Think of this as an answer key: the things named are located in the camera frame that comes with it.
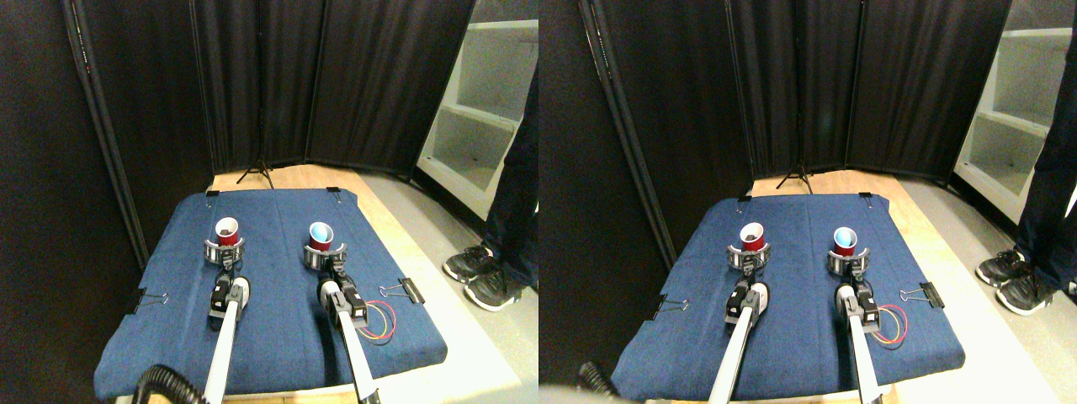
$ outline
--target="shoe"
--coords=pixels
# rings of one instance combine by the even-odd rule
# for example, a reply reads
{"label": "shoe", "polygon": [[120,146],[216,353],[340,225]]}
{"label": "shoe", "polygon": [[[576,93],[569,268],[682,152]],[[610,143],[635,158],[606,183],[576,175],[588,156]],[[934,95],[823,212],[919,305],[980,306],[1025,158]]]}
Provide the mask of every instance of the shoe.
{"label": "shoe", "polygon": [[445,261],[442,270],[460,283],[467,283],[475,277],[488,274],[493,266],[493,252],[482,246],[468,247],[462,254],[456,254]]}
{"label": "shoe", "polygon": [[976,277],[995,288],[1029,274],[1032,274],[1032,267],[1024,261],[1024,255],[1015,250],[999,252],[976,268]]}
{"label": "shoe", "polygon": [[464,287],[467,298],[489,311],[500,311],[520,299],[524,284],[512,279],[501,268],[481,275]]}
{"label": "shoe", "polygon": [[1054,290],[1029,274],[1007,282],[995,291],[1003,306],[1021,316],[1029,316],[1051,304]]}

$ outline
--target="red wire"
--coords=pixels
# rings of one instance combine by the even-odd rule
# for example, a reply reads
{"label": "red wire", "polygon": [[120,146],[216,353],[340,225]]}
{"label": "red wire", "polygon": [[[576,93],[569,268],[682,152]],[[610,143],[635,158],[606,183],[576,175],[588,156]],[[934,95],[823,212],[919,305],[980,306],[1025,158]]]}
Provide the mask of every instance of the red wire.
{"label": "red wire", "polygon": [[381,301],[366,301],[366,304],[372,304],[372,303],[380,303],[382,306],[386,306],[387,308],[389,308],[389,312],[393,315],[392,316],[393,317],[393,329],[392,329],[392,331],[389,332],[389,334],[386,334],[386,336],[382,336],[382,337],[375,337],[375,336],[370,335],[370,339],[388,339],[389,337],[393,336],[393,333],[396,332],[396,310],[393,310],[393,306],[390,306],[388,303],[384,303],[384,302],[381,302]]}
{"label": "red wire", "polygon": [[879,307],[885,307],[885,308],[896,309],[897,311],[901,312],[901,319],[905,320],[905,330],[901,331],[901,336],[895,338],[894,340],[889,340],[889,339],[886,339],[886,337],[881,336],[881,335],[880,335],[880,337],[882,339],[886,339],[886,342],[891,343],[891,344],[897,344],[897,343],[900,343],[900,342],[905,340],[905,336],[909,335],[909,316],[906,315],[905,310],[903,310],[900,307],[897,307],[897,306],[894,306],[894,305],[882,305],[882,306],[879,306]]}

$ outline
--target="blue fabric mat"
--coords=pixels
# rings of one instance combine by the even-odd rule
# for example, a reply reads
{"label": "blue fabric mat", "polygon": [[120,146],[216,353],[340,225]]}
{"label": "blue fabric mat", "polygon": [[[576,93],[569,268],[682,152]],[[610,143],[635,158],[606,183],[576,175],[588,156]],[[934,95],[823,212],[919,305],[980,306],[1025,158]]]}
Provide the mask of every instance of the blue fabric mat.
{"label": "blue fabric mat", "polygon": [[[909,315],[904,346],[886,350],[868,336],[882,385],[961,367],[965,351],[942,309],[927,302],[901,302],[899,290],[926,281],[887,212],[890,201],[857,195],[795,195],[726,199],[708,211],[662,287],[669,299],[690,299],[646,321],[620,356],[613,382],[631,400],[707,400],[722,363],[731,328],[724,309],[738,273],[729,269],[726,246],[739,247],[738,233],[751,222],[765,227],[770,263],[760,280],[770,287],[770,305],[749,336],[735,400],[782,399],[856,389],[852,345],[845,320],[834,307],[840,280],[826,269],[834,231],[856,231],[857,252],[871,249],[866,279],[876,302]],[[883,333],[895,325],[883,317]]]}
{"label": "blue fabric mat", "polygon": [[[345,267],[365,299],[386,301],[397,315],[396,334],[386,346],[363,339],[374,377],[442,363],[448,348],[421,304],[384,297],[378,285],[398,284],[400,267],[355,206],[355,194],[341,201],[325,190],[277,190],[202,194],[183,200],[150,259],[141,288],[168,293],[166,305],[139,308],[126,316],[109,340],[94,374],[100,399],[131,394],[139,376],[162,363],[206,386],[219,333],[207,314],[218,267],[202,257],[202,240],[213,240],[213,224],[224,217],[239,221],[247,251],[239,275],[251,283],[251,297],[236,330],[226,393],[312,389],[352,382],[344,340],[319,306],[318,276],[302,263],[310,223],[335,232],[334,248],[348,243]],[[380,316],[370,329],[379,332]]]}

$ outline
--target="black curtain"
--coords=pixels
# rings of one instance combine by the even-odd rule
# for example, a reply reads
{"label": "black curtain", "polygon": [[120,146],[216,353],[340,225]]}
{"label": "black curtain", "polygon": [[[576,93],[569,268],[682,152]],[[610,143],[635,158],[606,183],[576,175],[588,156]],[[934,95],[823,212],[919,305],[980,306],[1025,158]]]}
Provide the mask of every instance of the black curtain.
{"label": "black curtain", "polygon": [[[849,139],[861,2],[798,0],[794,8],[797,106],[803,147],[799,152],[809,170],[841,168]],[[796,163],[789,161],[781,168],[788,170]]]}
{"label": "black curtain", "polygon": [[572,385],[579,365],[607,372],[661,290],[665,264],[649,229],[574,0],[543,2],[535,114],[543,178],[537,217],[544,294],[538,381]]}
{"label": "black curtain", "polygon": [[711,206],[752,186],[726,3],[589,3],[607,28],[590,44],[605,44],[600,65],[616,69],[620,113],[630,115],[623,126],[638,142],[675,259]]}
{"label": "black curtain", "polygon": [[261,147],[260,2],[191,1],[195,4],[197,60],[212,139],[213,172],[244,169],[258,157]]}
{"label": "black curtain", "polygon": [[473,3],[328,1],[307,159],[410,172]]}
{"label": "black curtain", "polygon": [[139,280],[60,1],[0,1],[0,402],[95,403]]}
{"label": "black curtain", "polygon": [[107,136],[152,252],[176,205],[213,180],[191,8],[170,0],[82,1],[82,44]]}
{"label": "black curtain", "polygon": [[949,177],[1009,3],[867,3],[850,167]]}
{"label": "black curtain", "polygon": [[755,178],[953,168],[1009,2],[864,4],[731,1]]}
{"label": "black curtain", "polygon": [[730,1],[752,173],[766,178],[796,164],[796,50],[792,1]]}
{"label": "black curtain", "polygon": [[302,162],[318,71],[322,1],[258,2],[258,80],[263,158],[271,165]]}

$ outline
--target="cup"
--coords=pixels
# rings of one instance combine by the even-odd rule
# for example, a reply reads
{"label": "cup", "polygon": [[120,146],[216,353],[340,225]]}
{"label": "cup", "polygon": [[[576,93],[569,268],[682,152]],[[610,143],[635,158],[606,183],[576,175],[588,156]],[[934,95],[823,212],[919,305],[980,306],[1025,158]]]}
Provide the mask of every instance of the cup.
{"label": "cup", "polygon": [[834,253],[841,256],[852,256],[856,252],[856,232],[849,227],[838,227],[834,231]]}
{"label": "cup", "polygon": [[756,222],[744,225],[741,228],[741,243],[743,251],[759,251],[766,245],[763,241],[763,225]]}
{"label": "cup", "polygon": [[214,226],[218,246],[235,246],[239,242],[239,222],[233,218],[224,218]]}
{"label": "cup", "polygon": [[309,233],[310,242],[308,245],[310,248],[318,251],[330,250],[330,245],[333,243],[333,227],[322,222],[314,222],[310,224]]}

